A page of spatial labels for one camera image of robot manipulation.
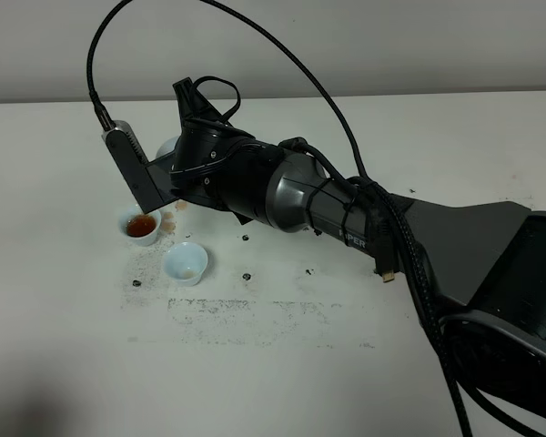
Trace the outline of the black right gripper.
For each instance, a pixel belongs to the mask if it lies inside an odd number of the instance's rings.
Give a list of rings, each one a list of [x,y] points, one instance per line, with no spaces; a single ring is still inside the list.
[[[268,224],[268,184],[282,162],[282,150],[233,127],[230,119],[240,109],[240,94],[221,113],[199,91],[206,81],[185,78],[173,85],[181,133],[169,171],[172,192],[189,203],[231,212],[242,224]]]

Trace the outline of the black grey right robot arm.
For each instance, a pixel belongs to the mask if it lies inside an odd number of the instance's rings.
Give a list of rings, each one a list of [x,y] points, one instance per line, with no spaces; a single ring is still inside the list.
[[[181,134],[174,194],[284,232],[310,228],[403,273],[445,371],[514,431],[532,429],[500,398],[546,419],[546,211],[497,203],[447,207],[344,178],[301,137],[271,145],[230,124],[199,92],[174,84]]]

